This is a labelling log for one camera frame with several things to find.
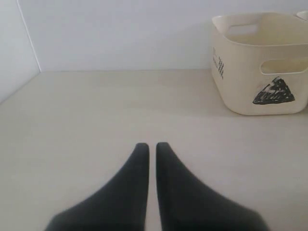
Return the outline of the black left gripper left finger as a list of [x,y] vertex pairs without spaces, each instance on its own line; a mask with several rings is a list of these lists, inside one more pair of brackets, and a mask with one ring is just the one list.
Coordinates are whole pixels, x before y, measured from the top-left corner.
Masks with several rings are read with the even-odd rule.
[[86,200],[55,215],[47,231],[143,231],[149,187],[149,146],[136,144],[121,169]]

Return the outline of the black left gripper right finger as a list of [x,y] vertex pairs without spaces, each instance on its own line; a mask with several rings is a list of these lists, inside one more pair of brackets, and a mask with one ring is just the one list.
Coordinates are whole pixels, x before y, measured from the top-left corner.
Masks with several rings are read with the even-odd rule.
[[156,187],[164,231],[267,231],[257,212],[202,183],[167,142],[156,145]]

